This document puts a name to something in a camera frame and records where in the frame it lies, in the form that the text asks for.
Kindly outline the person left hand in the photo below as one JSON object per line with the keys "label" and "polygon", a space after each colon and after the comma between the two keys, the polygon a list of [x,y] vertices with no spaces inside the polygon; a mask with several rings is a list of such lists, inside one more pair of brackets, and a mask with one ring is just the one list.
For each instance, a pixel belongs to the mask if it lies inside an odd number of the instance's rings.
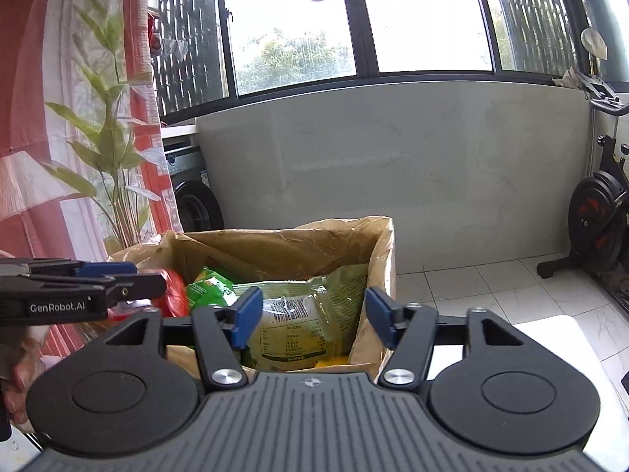
{"label": "person left hand", "polygon": [[26,398],[34,380],[42,373],[57,365],[62,358],[40,354],[39,341],[28,338],[22,348],[24,356],[13,368],[13,376],[3,391],[3,402],[9,412],[9,419],[17,424],[24,425],[29,422]]}

